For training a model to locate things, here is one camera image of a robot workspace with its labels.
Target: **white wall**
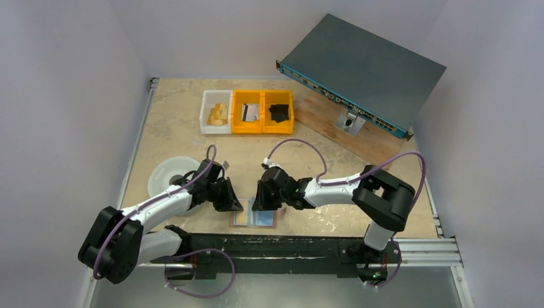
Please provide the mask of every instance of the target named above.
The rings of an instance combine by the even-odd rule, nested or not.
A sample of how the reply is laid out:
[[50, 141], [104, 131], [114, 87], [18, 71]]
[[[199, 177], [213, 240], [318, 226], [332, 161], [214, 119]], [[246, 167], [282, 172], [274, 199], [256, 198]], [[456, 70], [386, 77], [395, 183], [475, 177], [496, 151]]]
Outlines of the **white wall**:
[[111, 2], [152, 76], [281, 78], [275, 60], [326, 13], [417, 52], [446, 0]]
[[147, 76], [106, 0], [4, 1], [0, 42], [0, 305], [75, 307]]
[[542, 307], [544, 3], [449, 1], [422, 54], [448, 69], [418, 145], [477, 307]]

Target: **wooden board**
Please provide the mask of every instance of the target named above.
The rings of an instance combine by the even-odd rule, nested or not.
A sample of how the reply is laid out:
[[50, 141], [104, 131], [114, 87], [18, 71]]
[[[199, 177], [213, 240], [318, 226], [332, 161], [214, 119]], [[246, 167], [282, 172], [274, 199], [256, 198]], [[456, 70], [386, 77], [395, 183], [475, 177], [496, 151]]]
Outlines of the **wooden board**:
[[340, 105], [311, 92], [297, 106], [294, 118], [372, 164], [381, 164], [400, 151], [404, 140], [368, 121], [357, 136], [334, 126], [343, 110], [345, 109]]

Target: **gray electronic box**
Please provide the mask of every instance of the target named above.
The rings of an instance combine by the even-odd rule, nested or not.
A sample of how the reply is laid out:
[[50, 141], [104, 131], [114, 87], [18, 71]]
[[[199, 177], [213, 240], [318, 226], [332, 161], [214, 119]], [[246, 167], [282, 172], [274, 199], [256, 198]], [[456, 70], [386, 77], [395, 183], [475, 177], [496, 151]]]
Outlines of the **gray electronic box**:
[[446, 70], [327, 14], [276, 68], [395, 137], [408, 129]]

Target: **metal frame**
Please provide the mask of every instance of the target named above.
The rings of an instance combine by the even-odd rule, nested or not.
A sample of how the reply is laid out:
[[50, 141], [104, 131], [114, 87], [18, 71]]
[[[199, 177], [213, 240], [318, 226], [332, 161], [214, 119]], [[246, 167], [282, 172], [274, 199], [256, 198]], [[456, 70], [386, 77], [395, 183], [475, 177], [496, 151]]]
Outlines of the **metal frame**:
[[[126, 186], [128, 184], [128, 178], [130, 177], [130, 173], [132, 172], [132, 167], [134, 165], [134, 158], [136, 157], [136, 153], [138, 152], [138, 147], [140, 146], [140, 140], [142, 139], [142, 132], [144, 131], [144, 126], [146, 125], [146, 119], [148, 118], [151, 102], [153, 101], [153, 98], [155, 97], [155, 91], [158, 86], [158, 81], [159, 81], [159, 78], [152, 78], [149, 81], [148, 99], [144, 106], [144, 114], [140, 122], [140, 127], [138, 128], [138, 134], [136, 135], [134, 149], [132, 149], [132, 154], [130, 155], [130, 158], [128, 159], [126, 173], [124, 175], [123, 182], [121, 184], [121, 191], [119, 192], [119, 198], [117, 199], [117, 204], [115, 206], [116, 209], [120, 209], [121, 204], [123, 203], [124, 193], [126, 192]], [[91, 300], [92, 300], [92, 295], [94, 294], [95, 289], [96, 289], [96, 280], [92, 277], [92, 269], [89, 268], [87, 269], [87, 272], [85, 274], [85, 279], [83, 280], [83, 286], [81, 289], [77, 307], [89, 308]]]
[[[145, 105], [144, 114], [142, 121], [140, 122], [140, 127], [138, 130], [138, 135], [135, 141], [134, 149], [132, 155], [128, 161], [126, 174], [121, 185], [121, 191], [119, 192], [119, 199], [117, 200], [117, 209], [121, 208], [123, 202], [124, 194], [126, 191], [126, 186], [130, 173], [132, 171], [134, 158], [138, 151], [140, 140], [142, 137], [142, 132], [146, 124], [146, 119], [148, 117], [149, 108], [151, 102], [153, 101], [155, 91], [159, 78], [152, 78], [150, 80], [150, 90], [148, 94], [148, 99]], [[459, 253], [459, 248], [457, 246], [457, 241], [455, 239], [445, 239], [442, 233], [442, 228], [436, 208], [434, 206], [434, 200], [429, 190], [429, 183], [427, 178], [425, 178], [425, 188], [429, 196], [431, 211], [433, 219], [435, 222], [438, 239], [397, 239], [400, 249], [402, 251], [402, 267], [405, 266], [419, 266], [419, 267], [449, 267], [452, 270], [452, 275], [455, 280], [455, 286], [457, 289], [457, 294], [461, 301], [463, 308], [474, 308], [473, 300], [470, 296], [470, 291], [464, 277], [464, 268], [463, 260], [461, 254]], [[159, 268], [190, 268], [190, 264], [141, 264], [140, 267], [159, 267]], [[87, 269], [85, 274], [85, 279], [83, 281], [83, 287], [81, 289], [81, 294], [78, 300], [77, 307], [89, 308], [93, 294], [96, 290], [96, 281], [92, 278], [92, 270]]]

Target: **gray floor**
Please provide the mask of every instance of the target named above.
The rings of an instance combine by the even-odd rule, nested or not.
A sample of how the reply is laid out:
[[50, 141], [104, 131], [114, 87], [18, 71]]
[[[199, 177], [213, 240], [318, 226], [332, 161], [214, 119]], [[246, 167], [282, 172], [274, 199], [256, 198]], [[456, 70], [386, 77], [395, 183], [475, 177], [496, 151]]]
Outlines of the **gray floor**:
[[[219, 291], [229, 275], [196, 280], [185, 290], [201, 294]], [[359, 279], [333, 275], [254, 275], [236, 277], [231, 290], [211, 299], [198, 299], [164, 287], [163, 269], [137, 268], [118, 285], [101, 280], [92, 307], [460, 307], [450, 268], [401, 268], [378, 292], [364, 289]]]

